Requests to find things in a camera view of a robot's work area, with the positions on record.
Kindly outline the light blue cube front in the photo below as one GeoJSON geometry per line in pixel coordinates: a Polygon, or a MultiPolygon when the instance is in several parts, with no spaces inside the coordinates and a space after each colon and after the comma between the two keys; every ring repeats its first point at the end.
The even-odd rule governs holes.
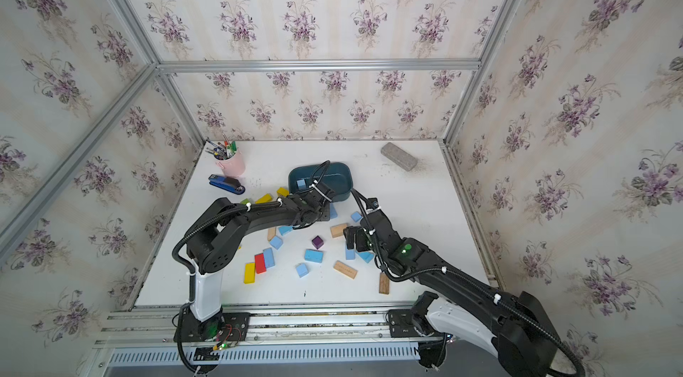
{"type": "Polygon", "coordinates": [[[309,274],[309,269],[305,263],[298,264],[295,269],[300,278],[306,277],[309,274]]]}

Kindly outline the tan wooden block centre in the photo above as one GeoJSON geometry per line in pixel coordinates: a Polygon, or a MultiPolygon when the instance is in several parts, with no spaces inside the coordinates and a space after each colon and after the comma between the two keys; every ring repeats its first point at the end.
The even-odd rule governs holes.
{"type": "Polygon", "coordinates": [[[332,226],[330,228],[330,233],[332,238],[340,238],[344,236],[344,231],[347,229],[349,225],[347,223],[339,224],[332,226]]]}

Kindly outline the tan wooden block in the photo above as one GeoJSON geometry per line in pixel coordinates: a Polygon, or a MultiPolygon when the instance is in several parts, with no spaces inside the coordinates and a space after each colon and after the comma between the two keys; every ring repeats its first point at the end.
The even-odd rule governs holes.
{"type": "Polygon", "coordinates": [[[334,263],[334,270],[345,275],[345,277],[348,277],[350,279],[355,279],[358,275],[357,270],[355,270],[354,268],[350,267],[349,265],[347,265],[341,261],[336,261],[334,263]]]}
{"type": "Polygon", "coordinates": [[[344,231],[347,229],[349,225],[347,223],[339,224],[332,226],[330,228],[330,233],[332,238],[340,238],[344,236],[344,231]]]}

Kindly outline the purple cube block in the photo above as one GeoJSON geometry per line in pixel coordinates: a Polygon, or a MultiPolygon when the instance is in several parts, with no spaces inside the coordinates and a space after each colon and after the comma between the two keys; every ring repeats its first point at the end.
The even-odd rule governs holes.
{"type": "Polygon", "coordinates": [[[324,245],[324,240],[320,236],[315,236],[311,242],[317,250],[324,245]]]}

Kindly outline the dark teal plastic bin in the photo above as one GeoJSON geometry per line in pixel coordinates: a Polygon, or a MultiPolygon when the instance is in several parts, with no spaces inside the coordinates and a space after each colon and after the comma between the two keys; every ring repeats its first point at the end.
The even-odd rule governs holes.
{"type": "MultiPolygon", "coordinates": [[[[319,178],[321,176],[322,169],[319,169],[319,165],[304,165],[293,169],[288,174],[288,189],[291,193],[297,193],[300,190],[297,187],[298,180],[304,180],[306,182],[306,188],[312,183],[313,176],[319,178]]],[[[334,202],[339,203],[347,200],[351,195],[351,189],[353,188],[353,179],[348,165],[341,162],[332,162],[324,175],[321,176],[321,182],[327,185],[336,192],[333,199],[334,202]]]]}

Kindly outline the yellow long block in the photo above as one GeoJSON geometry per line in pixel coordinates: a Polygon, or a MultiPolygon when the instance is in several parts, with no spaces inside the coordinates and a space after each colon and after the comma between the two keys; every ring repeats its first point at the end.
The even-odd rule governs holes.
{"type": "Polygon", "coordinates": [[[271,195],[271,194],[266,194],[266,195],[260,197],[259,199],[257,199],[257,200],[255,201],[255,203],[256,203],[256,204],[264,204],[264,203],[271,202],[272,200],[273,200],[272,195],[271,195]]]}

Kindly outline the tan wooden block front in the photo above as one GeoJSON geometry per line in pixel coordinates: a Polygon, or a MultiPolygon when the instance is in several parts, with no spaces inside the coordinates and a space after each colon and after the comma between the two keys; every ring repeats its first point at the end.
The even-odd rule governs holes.
{"type": "Polygon", "coordinates": [[[347,265],[341,261],[336,261],[334,263],[334,270],[345,275],[345,277],[348,277],[350,279],[355,279],[358,275],[357,270],[355,270],[354,268],[350,267],[349,265],[347,265]]]}

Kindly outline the dark brown wooden block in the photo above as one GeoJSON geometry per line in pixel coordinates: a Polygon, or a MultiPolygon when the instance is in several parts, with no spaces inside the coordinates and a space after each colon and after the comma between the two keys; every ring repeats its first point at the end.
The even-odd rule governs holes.
{"type": "Polygon", "coordinates": [[[380,274],[379,277],[379,285],[378,285],[378,292],[383,295],[389,295],[390,294],[390,288],[391,288],[391,281],[389,280],[388,276],[384,273],[380,274]]]}

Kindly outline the light blue block beside red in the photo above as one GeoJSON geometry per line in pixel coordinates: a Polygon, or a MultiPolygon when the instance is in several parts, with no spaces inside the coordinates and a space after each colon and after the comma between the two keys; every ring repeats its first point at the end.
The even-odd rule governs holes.
{"type": "Polygon", "coordinates": [[[267,269],[270,269],[276,265],[274,252],[272,248],[266,248],[263,250],[264,264],[267,269]]]}

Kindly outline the grey stone brick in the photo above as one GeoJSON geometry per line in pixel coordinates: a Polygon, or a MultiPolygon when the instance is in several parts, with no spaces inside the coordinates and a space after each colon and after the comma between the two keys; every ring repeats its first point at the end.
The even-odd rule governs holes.
{"type": "Polygon", "coordinates": [[[406,172],[411,172],[418,165],[417,158],[392,142],[381,147],[381,154],[406,172]]]}

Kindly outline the red block front left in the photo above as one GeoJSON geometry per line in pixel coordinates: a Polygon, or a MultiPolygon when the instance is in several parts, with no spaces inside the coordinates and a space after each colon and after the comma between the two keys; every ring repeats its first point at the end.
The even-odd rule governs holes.
{"type": "Polygon", "coordinates": [[[264,253],[254,256],[254,268],[256,274],[263,274],[267,271],[264,253]]]}

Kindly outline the blue black stapler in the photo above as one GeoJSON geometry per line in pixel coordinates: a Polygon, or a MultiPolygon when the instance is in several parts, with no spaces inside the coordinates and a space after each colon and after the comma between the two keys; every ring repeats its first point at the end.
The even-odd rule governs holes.
{"type": "Polygon", "coordinates": [[[245,193],[245,186],[238,179],[232,177],[212,174],[208,177],[208,182],[215,188],[235,195],[243,195],[245,193]]]}

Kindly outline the yellow block front left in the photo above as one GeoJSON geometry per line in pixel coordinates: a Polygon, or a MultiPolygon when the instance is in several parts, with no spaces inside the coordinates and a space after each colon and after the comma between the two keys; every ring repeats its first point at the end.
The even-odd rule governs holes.
{"type": "Polygon", "coordinates": [[[255,263],[254,262],[248,262],[245,265],[245,273],[244,273],[244,279],[243,279],[244,284],[245,285],[254,284],[255,275],[256,275],[255,263]]]}

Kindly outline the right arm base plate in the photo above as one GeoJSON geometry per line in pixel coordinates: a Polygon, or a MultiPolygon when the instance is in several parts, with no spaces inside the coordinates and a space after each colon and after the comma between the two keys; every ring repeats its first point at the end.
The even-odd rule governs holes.
{"type": "Polygon", "coordinates": [[[391,338],[438,337],[450,341],[452,334],[438,332],[427,322],[412,313],[410,309],[390,309],[386,314],[391,338]]]}

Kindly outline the aluminium front rail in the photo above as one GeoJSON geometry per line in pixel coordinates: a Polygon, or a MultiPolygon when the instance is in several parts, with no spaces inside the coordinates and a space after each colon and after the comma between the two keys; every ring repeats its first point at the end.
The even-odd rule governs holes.
{"type": "MultiPolygon", "coordinates": [[[[225,306],[227,313],[248,313],[243,345],[353,343],[391,338],[389,312],[410,302],[330,305],[225,306]]],[[[175,308],[135,308],[112,312],[95,336],[98,348],[170,347],[178,318],[175,308]]]]}

